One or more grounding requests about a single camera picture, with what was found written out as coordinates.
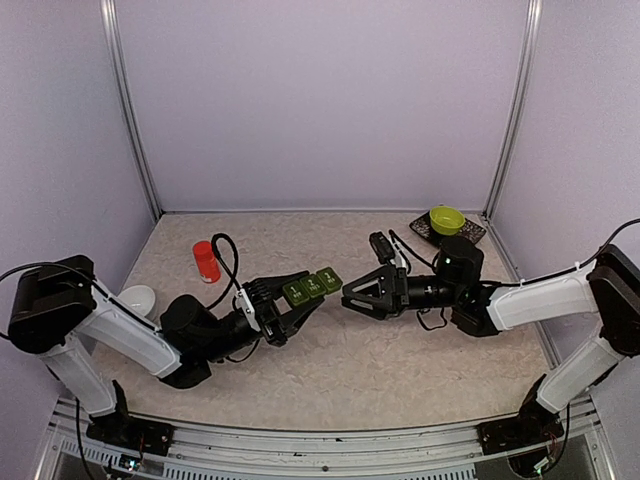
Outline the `green weekly pill organizer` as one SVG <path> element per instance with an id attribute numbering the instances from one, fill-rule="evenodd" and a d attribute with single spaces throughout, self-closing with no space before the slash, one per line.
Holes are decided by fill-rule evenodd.
<path id="1" fill-rule="evenodd" d="M 336 293 L 342 286 L 343 281 L 337 273 L 326 267 L 287 283 L 283 287 L 283 295 L 290 307 L 298 307 Z"/>

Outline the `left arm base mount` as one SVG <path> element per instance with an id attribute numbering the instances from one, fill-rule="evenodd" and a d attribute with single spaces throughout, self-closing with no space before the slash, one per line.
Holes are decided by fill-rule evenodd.
<path id="1" fill-rule="evenodd" d="M 164 422 L 112 413 L 91 417 L 86 434 L 90 439 L 105 444 L 143 454 L 167 456 L 174 427 Z"/>

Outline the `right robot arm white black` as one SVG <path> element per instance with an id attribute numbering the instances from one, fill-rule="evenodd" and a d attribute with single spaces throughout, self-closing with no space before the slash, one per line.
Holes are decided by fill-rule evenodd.
<path id="1" fill-rule="evenodd" d="M 529 391 L 511 433 L 523 444 L 546 432 L 551 418 L 622 360 L 639 353 L 639 270 L 615 245 L 585 264 L 517 284 L 484 281 L 483 252 L 458 236 L 442 240 L 430 275 L 412 276 L 380 232 L 370 236 L 380 262 L 345 285 L 344 307 L 376 320 L 407 310 L 448 308 L 451 321 L 473 337 L 578 313 L 599 316 L 600 327 Z"/>

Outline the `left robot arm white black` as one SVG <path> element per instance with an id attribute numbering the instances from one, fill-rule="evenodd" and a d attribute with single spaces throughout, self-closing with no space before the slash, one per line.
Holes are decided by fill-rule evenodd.
<path id="1" fill-rule="evenodd" d="M 38 357 L 121 445 L 139 436 L 139 421 L 125 411 L 121 387 L 104 378 L 82 337 L 129 358 L 172 388 L 190 389 L 210 377 L 211 364 L 244 348 L 260 341 L 284 346 L 325 300 L 318 295 L 290 302 L 287 312 L 279 310 L 277 300 L 306 277 L 301 271 L 243 284 L 232 310 L 221 318 L 194 296 L 181 295 L 153 324 L 99 281 L 93 261 L 84 255 L 21 265 L 1 277 L 13 275 L 19 280 L 7 339 Z"/>

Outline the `orange pill bottle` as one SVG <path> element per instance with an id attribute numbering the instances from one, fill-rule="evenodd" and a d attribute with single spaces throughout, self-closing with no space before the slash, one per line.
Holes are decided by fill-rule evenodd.
<path id="1" fill-rule="evenodd" d="M 216 283 L 221 273 L 217 259 L 209 241 L 199 241 L 192 247 L 192 253 L 201 279 L 205 283 Z"/>

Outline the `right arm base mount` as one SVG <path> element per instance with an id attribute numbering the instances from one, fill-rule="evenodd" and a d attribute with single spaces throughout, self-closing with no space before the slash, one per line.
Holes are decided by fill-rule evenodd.
<path id="1" fill-rule="evenodd" d="M 516 415 L 482 422 L 476 427 L 484 455 L 507 452 L 550 441 L 564 435 L 557 415 L 549 418 Z"/>

